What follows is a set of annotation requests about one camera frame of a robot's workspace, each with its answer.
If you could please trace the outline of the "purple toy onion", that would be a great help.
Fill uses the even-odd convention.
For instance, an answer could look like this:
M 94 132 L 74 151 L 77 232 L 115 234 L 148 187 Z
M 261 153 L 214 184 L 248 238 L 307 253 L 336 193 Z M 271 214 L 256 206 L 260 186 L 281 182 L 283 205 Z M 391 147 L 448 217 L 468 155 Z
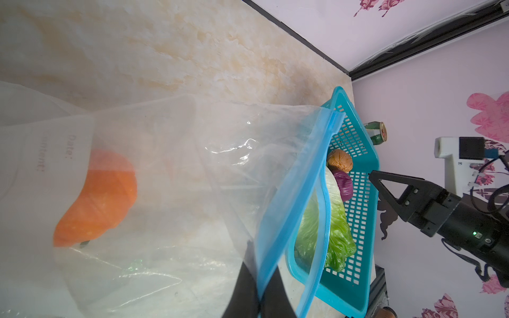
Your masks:
M 341 170 L 333 170 L 332 173 L 337 182 L 342 200 L 344 202 L 351 200 L 353 198 L 353 181 L 348 173 Z

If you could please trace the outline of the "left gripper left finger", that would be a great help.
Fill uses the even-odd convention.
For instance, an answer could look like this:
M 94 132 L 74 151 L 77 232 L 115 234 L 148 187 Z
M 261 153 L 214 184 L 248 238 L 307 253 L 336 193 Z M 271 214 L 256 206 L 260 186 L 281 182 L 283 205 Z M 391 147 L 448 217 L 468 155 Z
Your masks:
M 233 294 L 222 315 L 222 318 L 256 318 L 260 311 L 257 294 L 257 283 L 246 264 L 254 260 L 253 242 L 247 243 L 245 259 L 240 267 Z

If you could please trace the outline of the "teal plastic basket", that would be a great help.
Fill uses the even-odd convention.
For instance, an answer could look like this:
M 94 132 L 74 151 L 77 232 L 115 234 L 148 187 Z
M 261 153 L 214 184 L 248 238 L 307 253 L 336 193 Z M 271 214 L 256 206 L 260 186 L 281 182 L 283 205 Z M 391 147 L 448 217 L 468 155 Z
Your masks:
M 343 114 L 342 126 L 332 136 L 329 150 L 342 150 L 353 159 L 349 173 L 353 197 L 344 203 L 345 220 L 351 230 L 356 253 L 346 260 L 345 268 L 325 268 L 313 297 L 347 317 L 364 317 L 369 303 L 372 259 L 375 246 L 376 208 L 379 193 L 368 175 L 379 169 L 379 158 L 368 132 L 342 87 L 334 89 L 323 107 Z

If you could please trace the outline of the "orange toy pumpkin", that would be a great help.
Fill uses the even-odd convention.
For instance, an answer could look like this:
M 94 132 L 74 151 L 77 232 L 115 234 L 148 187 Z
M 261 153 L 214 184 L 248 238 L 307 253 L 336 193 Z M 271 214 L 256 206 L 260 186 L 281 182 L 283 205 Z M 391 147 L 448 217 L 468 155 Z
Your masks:
M 86 180 L 76 201 L 58 222 L 53 246 L 69 247 L 116 228 L 137 200 L 137 178 L 124 156 L 91 151 Z

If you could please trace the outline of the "clear blue zip top bag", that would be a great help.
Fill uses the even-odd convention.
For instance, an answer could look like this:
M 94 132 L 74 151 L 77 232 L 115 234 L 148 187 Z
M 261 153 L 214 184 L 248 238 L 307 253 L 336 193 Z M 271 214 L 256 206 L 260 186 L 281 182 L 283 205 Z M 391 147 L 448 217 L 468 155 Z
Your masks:
M 326 261 L 326 154 L 341 113 L 181 95 L 86 111 L 1 84 L 1 316 L 221 317 L 247 243 L 259 303 L 279 267 L 297 316 Z M 137 200 L 101 237 L 53 246 L 91 151 L 124 156 Z M 312 195 L 310 271 L 294 247 Z

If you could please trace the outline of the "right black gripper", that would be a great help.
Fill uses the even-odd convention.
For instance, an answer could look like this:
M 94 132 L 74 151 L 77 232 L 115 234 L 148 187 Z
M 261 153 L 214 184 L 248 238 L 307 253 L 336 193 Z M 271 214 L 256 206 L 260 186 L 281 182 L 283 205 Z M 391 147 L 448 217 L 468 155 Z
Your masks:
M 438 234 L 453 254 L 475 266 L 475 273 L 486 282 L 492 268 L 502 287 L 508 287 L 508 221 L 495 217 L 494 200 L 508 193 L 504 186 L 490 197 L 488 213 L 461 202 L 448 193 L 437 198 L 441 186 L 423 178 L 374 170 L 369 180 L 401 220 L 429 237 Z

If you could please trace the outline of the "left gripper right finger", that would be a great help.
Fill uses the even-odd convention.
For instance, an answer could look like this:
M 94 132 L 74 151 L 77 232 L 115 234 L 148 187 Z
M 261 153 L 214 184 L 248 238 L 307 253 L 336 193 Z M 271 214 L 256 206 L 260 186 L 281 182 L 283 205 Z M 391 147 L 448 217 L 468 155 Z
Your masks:
M 260 303 L 263 318 L 297 318 L 286 295 L 279 267 L 276 267 Z

